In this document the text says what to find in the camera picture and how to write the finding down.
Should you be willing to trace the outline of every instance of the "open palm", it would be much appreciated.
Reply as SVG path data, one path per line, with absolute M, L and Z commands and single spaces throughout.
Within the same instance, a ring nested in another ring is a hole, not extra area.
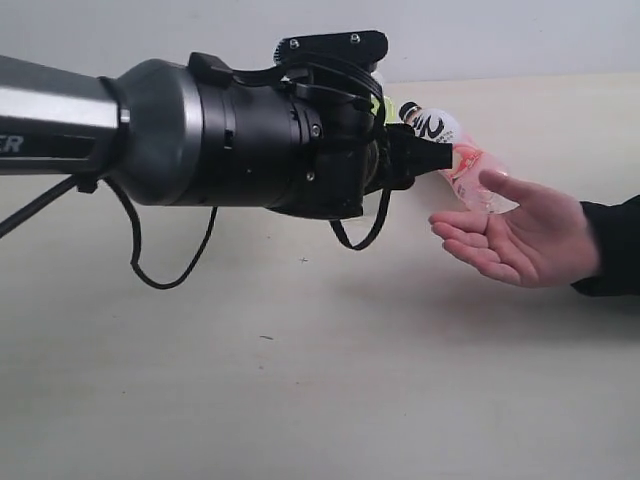
M 523 287 L 566 285 L 597 274 L 598 248 L 580 202 L 494 171 L 483 171 L 480 181 L 518 207 L 499 215 L 432 215 L 432 230 L 447 252 L 486 277 Z

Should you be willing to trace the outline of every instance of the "robotic arm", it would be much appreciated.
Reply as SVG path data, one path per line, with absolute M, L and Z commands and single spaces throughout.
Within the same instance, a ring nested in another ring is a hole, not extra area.
M 451 166 L 450 145 L 384 125 L 371 73 L 387 50 L 376 31 L 314 35 L 282 40 L 267 70 L 236 71 L 193 53 L 186 66 L 149 60 L 116 79 L 0 57 L 0 175 L 67 175 L 2 222 L 0 238 L 69 190 L 92 193 L 104 181 L 131 219 L 131 264 L 155 288 L 186 279 L 221 206 L 328 220 L 343 245 L 362 250 L 382 229 L 393 190 Z M 354 246 L 340 220 L 362 215 L 363 197 L 377 190 L 378 218 Z M 211 207 L 207 235 L 175 282 L 140 269 L 131 199 Z

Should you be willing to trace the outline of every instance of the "white wall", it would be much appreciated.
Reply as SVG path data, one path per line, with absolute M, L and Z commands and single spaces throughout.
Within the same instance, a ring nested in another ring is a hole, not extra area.
M 389 81 L 640 70 L 638 0 L 364 3 L 4 0 L 0 52 L 96 75 L 192 50 L 254 68 L 282 37 L 375 28 L 390 38 Z

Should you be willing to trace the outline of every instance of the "black sleeve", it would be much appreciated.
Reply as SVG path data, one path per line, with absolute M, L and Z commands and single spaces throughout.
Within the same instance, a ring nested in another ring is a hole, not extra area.
M 600 251 L 601 273 L 573 284 L 591 297 L 640 295 L 640 195 L 620 205 L 582 202 Z

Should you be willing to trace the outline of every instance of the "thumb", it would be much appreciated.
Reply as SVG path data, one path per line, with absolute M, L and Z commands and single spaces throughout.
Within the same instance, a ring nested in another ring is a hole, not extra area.
M 535 183 L 517 180 L 496 170 L 483 170 L 480 172 L 479 179 L 487 190 L 516 203 L 521 203 L 539 193 L 541 188 Z

